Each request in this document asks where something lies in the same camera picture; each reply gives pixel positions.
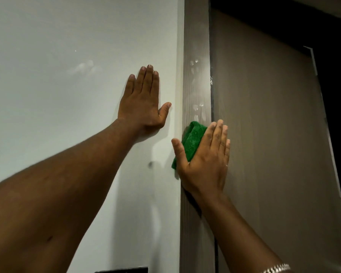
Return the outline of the black object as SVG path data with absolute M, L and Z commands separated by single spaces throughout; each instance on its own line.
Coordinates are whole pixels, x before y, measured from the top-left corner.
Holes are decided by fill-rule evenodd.
M 148 267 L 136 267 L 136 268 L 96 271 L 94 273 L 148 273 L 148 271 L 149 271 Z

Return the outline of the person's right forearm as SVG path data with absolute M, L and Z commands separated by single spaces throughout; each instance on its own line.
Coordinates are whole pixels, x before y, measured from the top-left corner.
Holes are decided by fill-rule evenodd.
M 195 200 L 231 272 L 292 273 L 291 267 L 257 235 L 224 193 Z

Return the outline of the person's right hand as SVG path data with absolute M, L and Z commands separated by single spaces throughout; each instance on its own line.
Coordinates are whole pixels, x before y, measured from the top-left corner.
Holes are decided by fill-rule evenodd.
M 228 126 L 224 124 L 224 149 L 221 153 L 210 150 L 214 125 L 212 122 L 204 133 L 199 147 L 189 162 L 189 168 L 176 168 L 182 186 L 194 199 L 213 197 L 222 193 L 228 166 L 224 163 L 224 149 L 228 139 Z

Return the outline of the grey wooden door frame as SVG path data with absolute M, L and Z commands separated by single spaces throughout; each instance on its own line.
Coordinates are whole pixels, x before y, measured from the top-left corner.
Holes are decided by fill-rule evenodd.
M 182 143 L 195 157 L 213 120 L 210 76 L 209 0 L 183 0 Z M 214 236 L 191 193 L 181 189 L 180 273 L 216 273 Z

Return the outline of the person's left hand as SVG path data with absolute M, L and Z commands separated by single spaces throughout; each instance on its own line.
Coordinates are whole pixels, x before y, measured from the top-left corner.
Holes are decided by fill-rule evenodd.
M 160 77 L 154 69 L 150 96 L 141 96 L 143 67 L 135 76 L 136 81 L 132 95 L 126 99 L 121 98 L 118 119 L 123 119 L 129 124 L 137 126 L 144 134 L 150 134 L 163 128 L 166 122 L 159 121 L 159 109 L 161 108 L 159 106 Z

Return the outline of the green cleaning cloth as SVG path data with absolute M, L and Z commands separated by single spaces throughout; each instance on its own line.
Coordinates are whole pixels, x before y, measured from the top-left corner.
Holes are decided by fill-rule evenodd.
M 181 142 L 184 146 L 188 162 L 194 157 L 206 130 L 206 126 L 196 121 L 192 121 L 186 128 Z

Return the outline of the person's left forearm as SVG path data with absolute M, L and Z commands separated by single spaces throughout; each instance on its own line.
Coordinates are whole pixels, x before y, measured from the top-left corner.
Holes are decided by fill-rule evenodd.
M 66 273 L 144 123 L 117 119 L 0 182 L 0 273 Z

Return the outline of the brown wooden door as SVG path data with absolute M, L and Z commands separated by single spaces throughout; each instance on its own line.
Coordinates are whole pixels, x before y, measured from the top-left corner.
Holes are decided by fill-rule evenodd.
M 341 273 L 341 190 L 310 51 L 216 9 L 210 45 L 225 192 L 295 273 Z

